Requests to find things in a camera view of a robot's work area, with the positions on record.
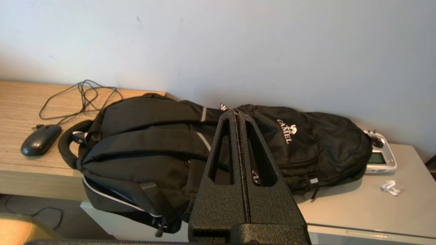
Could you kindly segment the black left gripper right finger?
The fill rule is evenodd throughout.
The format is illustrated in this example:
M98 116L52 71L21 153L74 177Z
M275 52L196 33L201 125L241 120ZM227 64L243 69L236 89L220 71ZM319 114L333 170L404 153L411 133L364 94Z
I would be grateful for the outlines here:
M244 222L238 242L309 245L307 224L253 118L238 112L239 167Z

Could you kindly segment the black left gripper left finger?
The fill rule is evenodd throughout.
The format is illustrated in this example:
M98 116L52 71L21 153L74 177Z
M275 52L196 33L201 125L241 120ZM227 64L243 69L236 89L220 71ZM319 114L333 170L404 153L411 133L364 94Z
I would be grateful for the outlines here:
M191 243L225 243L231 239L230 231L235 225L249 220L240 119L239 111L230 110L219 120L188 224ZM227 185L216 183L225 136L230 172Z

